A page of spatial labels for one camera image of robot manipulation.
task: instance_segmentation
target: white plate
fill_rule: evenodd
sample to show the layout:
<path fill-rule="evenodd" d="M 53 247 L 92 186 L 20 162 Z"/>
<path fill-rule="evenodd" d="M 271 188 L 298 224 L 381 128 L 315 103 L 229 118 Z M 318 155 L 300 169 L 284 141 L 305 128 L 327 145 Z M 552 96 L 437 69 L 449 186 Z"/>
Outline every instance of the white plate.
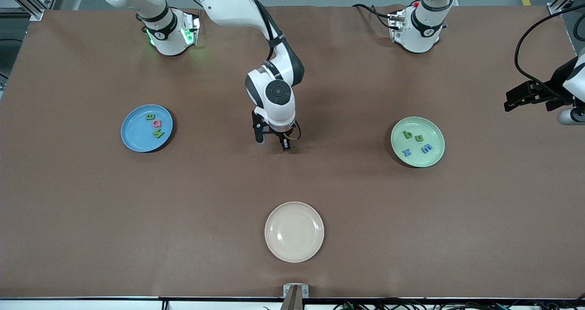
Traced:
<path fill-rule="evenodd" d="M 266 245 L 279 259 L 299 263 L 313 257 L 324 238 L 323 220 L 311 206 L 301 202 L 275 208 L 264 228 Z"/>

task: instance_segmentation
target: brown table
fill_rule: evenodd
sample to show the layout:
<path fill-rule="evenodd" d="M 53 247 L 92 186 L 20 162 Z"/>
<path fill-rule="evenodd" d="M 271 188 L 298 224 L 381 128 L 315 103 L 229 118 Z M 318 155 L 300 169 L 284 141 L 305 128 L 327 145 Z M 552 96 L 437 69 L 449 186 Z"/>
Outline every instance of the brown table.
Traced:
<path fill-rule="evenodd" d="M 255 145 L 244 77 L 265 58 L 254 29 L 203 21 L 198 48 L 164 57 L 131 11 L 47 11 L 0 102 L 0 295 L 576 297 L 585 283 L 583 129 L 544 105 L 504 112 L 525 80 L 520 35 L 545 7 L 456 7 L 426 54 L 392 44 L 356 8 L 271 8 L 307 72 L 303 139 Z M 521 64 L 545 80 L 574 56 L 555 18 Z M 157 103 L 176 129 L 159 152 L 120 140 Z M 436 165 L 389 147 L 407 116 L 447 140 Z M 265 245 L 268 214 L 307 202 L 324 219 L 307 262 Z"/>

